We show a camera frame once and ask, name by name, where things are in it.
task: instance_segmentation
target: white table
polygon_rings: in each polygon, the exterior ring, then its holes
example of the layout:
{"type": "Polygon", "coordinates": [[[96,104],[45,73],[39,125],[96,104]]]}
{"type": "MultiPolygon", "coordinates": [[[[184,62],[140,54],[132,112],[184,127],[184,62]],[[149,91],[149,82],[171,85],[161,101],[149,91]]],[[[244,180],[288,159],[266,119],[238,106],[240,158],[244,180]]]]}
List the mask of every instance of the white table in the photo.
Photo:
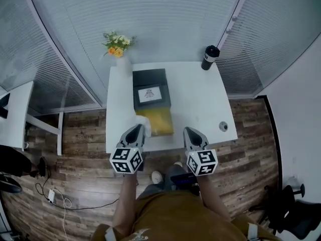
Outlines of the white table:
{"type": "MultiPolygon", "coordinates": [[[[133,64],[133,70],[166,69],[171,97],[174,134],[145,140],[144,151],[184,147],[183,129],[202,132],[210,144],[237,139],[236,128],[221,75],[215,63],[210,70],[200,62],[133,64]],[[220,122],[228,130],[219,129],[220,122]]],[[[114,151],[121,135],[136,124],[133,107],[132,76],[111,67],[106,113],[106,152],[114,151]]]]}
{"type": "Polygon", "coordinates": [[[10,93],[9,102],[6,106],[8,116],[6,119],[0,117],[0,145],[21,148],[23,151],[25,147],[25,125],[26,122],[29,122],[32,125],[57,135],[57,154],[61,155],[64,113],[59,113],[58,128],[27,114],[33,85],[34,83],[31,81],[8,92],[10,93]]]}

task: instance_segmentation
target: shoe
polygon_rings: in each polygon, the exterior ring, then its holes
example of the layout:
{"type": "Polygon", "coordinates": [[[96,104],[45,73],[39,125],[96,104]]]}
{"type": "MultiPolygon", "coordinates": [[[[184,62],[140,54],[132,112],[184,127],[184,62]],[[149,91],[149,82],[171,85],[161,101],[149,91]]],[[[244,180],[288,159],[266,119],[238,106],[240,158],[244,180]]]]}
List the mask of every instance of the shoe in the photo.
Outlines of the shoe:
{"type": "Polygon", "coordinates": [[[40,176],[44,177],[46,175],[46,162],[43,157],[40,158],[38,169],[39,169],[40,176]]]}
{"type": "Polygon", "coordinates": [[[151,174],[151,180],[154,184],[158,184],[163,181],[163,176],[159,171],[153,171],[151,174]]]}
{"type": "Polygon", "coordinates": [[[183,167],[183,164],[181,162],[175,162],[174,165],[180,165],[181,167],[183,167]]]}

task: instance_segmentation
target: white cable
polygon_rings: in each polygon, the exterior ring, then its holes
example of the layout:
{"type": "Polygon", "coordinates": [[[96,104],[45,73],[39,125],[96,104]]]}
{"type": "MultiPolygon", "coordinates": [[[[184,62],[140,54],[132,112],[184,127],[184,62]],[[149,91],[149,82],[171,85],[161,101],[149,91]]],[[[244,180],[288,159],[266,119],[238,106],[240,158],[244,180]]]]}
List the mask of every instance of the white cable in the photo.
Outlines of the white cable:
{"type": "Polygon", "coordinates": [[[67,241],[68,241],[68,237],[67,237],[67,233],[66,233],[66,230],[65,230],[65,217],[66,217],[66,208],[71,208],[71,206],[72,206],[72,202],[70,201],[70,199],[69,198],[64,198],[64,196],[63,196],[63,194],[58,190],[58,189],[53,189],[54,191],[56,190],[56,191],[58,191],[60,194],[61,194],[61,197],[62,197],[62,201],[63,201],[63,203],[64,203],[64,209],[65,209],[65,212],[64,212],[64,219],[62,220],[62,227],[64,228],[64,232],[65,232],[65,235],[66,235],[66,239],[67,239],[67,241]],[[66,205],[66,200],[68,200],[69,202],[70,202],[70,206],[67,206],[66,205]]]}

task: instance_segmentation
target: black thermos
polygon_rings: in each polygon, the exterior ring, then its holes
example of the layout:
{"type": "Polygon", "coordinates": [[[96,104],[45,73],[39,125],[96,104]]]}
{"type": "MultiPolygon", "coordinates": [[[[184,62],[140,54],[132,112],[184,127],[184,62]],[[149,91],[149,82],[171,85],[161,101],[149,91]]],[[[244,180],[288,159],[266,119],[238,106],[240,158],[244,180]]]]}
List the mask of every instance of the black thermos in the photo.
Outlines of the black thermos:
{"type": "Polygon", "coordinates": [[[220,50],[215,46],[208,46],[205,49],[204,58],[202,61],[202,69],[209,70],[212,66],[212,63],[215,61],[216,57],[220,56],[220,50]]]}

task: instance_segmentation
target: brown shirt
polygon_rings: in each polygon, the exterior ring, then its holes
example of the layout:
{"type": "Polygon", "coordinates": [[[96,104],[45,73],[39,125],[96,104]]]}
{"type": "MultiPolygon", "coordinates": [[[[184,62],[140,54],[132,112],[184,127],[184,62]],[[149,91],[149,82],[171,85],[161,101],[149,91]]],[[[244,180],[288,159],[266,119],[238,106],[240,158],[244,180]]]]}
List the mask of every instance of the brown shirt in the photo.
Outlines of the brown shirt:
{"type": "MultiPolygon", "coordinates": [[[[136,221],[128,237],[114,230],[116,240],[247,240],[247,218],[237,218],[237,224],[221,218],[207,209],[201,199],[186,191],[154,194],[136,201],[136,221]]],[[[93,241],[104,241],[109,228],[100,225],[93,241]]],[[[279,240],[259,226],[258,237],[279,240]]]]}

